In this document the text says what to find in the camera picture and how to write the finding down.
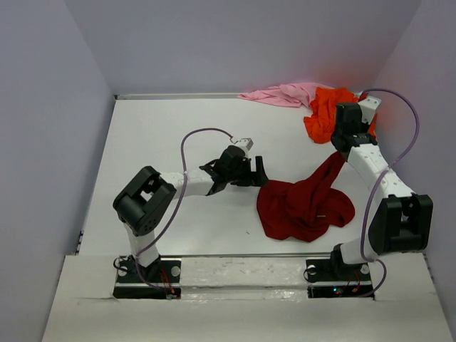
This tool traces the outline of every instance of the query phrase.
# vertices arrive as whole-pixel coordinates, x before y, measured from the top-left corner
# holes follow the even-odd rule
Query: black bracket
[[[214,181],[208,195],[216,194],[228,185],[238,187],[261,187],[269,180],[264,171],[263,157],[255,157],[256,170],[252,171],[251,160],[245,152],[234,145],[228,146],[219,159],[199,167],[206,171]]]
[[[377,140],[368,133],[370,125],[363,123],[363,111],[357,103],[336,105],[336,126],[331,142],[347,160],[352,147],[362,144],[377,145]]]
[[[147,201],[142,193],[152,194]],[[160,223],[176,189],[160,177],[151,166],[143,167],[114,199],[119,219],[128,224],[136,236],[149,234]]]

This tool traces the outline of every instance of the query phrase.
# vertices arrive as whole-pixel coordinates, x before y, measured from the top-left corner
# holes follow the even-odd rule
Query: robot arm
[[[268,182],[261,156],[256,156],[256,170],[251,170],[249,151],[253,146],[252,139],[232,138],[231,141],[232,145],[223,151],[219,159],[186,171],[185,197],[214,195],[228,184],[261,187]],[[154,240],[154,229],[171,201],[181,195],[183,185],[184,173],[160,174],[147,166],[115,198],[113,206],[127,230],[133,256]],[[138,262],[147,268],[158,258],[157,248],[153,246],[141,253]]]
[[[338,104],[336,129],[331,142],[363,178],[369,190],[388,163],[380,153],[377,142],[368,133],[380,100],[367,97],[359,103]],[[373,203],[378,208],[368,225],[364,242],[367,259],[395,252],[415,252],[428,244],[432,200],[417,195],[389,170],[375,193]],[[331,254],[336,270],[365,263],[361,256],[361,238],[335,247]]]

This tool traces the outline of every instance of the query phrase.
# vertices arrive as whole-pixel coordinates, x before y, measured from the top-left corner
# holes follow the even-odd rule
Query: gray wall
[[[40,341],[113,99],[62,0],[3,0],[0,46],[0,341]]]
[[[423,0],[375,84],[406,95],[421,118],[415,148],[398,165],[399,175],[434,200],[427,254],[437,292],[456,336],[456,2]],[[408,109],[390,96],[378,120],[380,146],[391,159],[414,131]]]
[[[372,85],[419,0],[65,0],[116,94]]]

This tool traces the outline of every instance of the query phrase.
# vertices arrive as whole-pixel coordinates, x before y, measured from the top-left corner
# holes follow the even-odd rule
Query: white platform
[[[183,258],[188,286],[229,286],[118,300],[114,257],[67,256],[43,342],[452,341],[421,254],[383,258],[389,275],[375,301],[308,299],[305,258]],[[381,269],[371,274],[376,284]]]
[[[252,156],[263,155],[272,180],[307,178],[331,153],[331,143],[308,137],[305,108],[279,108],[236,98],[187,100],[118,100],[85,224],[82,255],[128,254],[128,238],[112,208],[115,196],[146,165],[160,172],[182,169],[180,142],[191,130],[217,127],[254,140]],[[189,168],[220,156],[229,144],[220,133],[200,133],[188,140]],[[312,243],[276,241],[264,235],[256,210],[257,188],[228,188],[211,197],[188,197],[167,234],[158,243],[163,255],[295,254],[329,252],[359,236],[368,192],[345,165],[334,187],[356,208],[346,227],[330,227]],[[162,224],[167,221],[171,206]]]

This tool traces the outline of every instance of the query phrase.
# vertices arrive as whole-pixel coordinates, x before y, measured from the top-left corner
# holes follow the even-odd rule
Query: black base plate
[[[180,282],[180,274],[173,276],[171,269],[173,267],[181,267],[181,261],[176,259],[161,259],[154,263],[149,270],[143,269],[141,275],[145,280],[159,286],[155,289],[147,286],[138,276],[135,260],[131,256],[122,256],[119,258],[117,276],[115,279],[115,288],[113,291],[114,298],[117,299],[178,299],[180,298],[181,289],[175,284]],[[162,282],[160,272],[164,272],[172,286]]]
[[[316,283],[320,281],[324,282],[332,282],[335,283],[337,281],[346,281],[348,280],[356,281],[355,271],[358,274],[360,281],[371,281],[371,274],[363,274],[361,273],[360,269],[363,265],[359,265],[357,269],[347,269],[346,271],[341,271],[337,274],[332,272],[332,266],[330,259],[307,259],[306,260],[306,269],[310,270],[310,266],[313,265],[315,268],[312,268],[313,272],[307,271],[304,274],[304,277],[309,283]]]

